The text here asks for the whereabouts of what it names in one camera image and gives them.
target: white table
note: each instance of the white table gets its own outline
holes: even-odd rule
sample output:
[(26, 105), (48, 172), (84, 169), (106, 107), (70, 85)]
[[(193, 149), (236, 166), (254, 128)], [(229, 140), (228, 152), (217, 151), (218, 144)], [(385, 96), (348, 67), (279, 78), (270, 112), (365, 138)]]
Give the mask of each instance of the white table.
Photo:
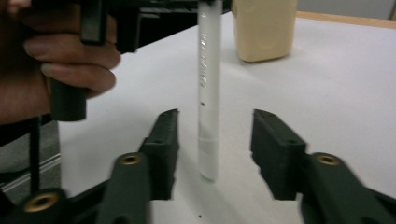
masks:
[(60, 125), (63, 187), (73, 196), (138, 150), (156, 117), (178, 108), (174, 199), (154, 223), (302, 223), (297, 202), (275, 202), (250, 158), (253, 108), (279, 115), (308, 152), (341, 157), (368, 187), (396, 197), (396, 30), (298, 19), (289, 57), (239, 61), (223, 16), (219, 180), (197, 171), (197, 28), (126, 54), (116, 88), (88, 103), (88, 119)]

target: beige container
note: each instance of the beige container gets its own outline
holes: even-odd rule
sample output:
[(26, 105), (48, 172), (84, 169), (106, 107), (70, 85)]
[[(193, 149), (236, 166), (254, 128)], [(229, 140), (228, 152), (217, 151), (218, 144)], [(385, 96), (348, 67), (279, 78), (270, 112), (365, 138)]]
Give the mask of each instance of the beige container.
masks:
[(256, 63), (290, 53), (297, 0), (233, 0), (239, 58)]

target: person's hand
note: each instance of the person's hand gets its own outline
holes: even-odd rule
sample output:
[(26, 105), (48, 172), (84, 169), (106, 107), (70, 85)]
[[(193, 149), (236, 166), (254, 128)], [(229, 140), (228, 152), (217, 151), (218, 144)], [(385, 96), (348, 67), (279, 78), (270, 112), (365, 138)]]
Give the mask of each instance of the person's hand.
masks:
[(27, 0), (0, 0), (0, 124), (49, 113), (49, 77), (87, 88), (89, 97), (115, 85), (115, 21), (109, 17), (101, 47), (81, 44), (79, 24), (78, 5), (38, 11)]

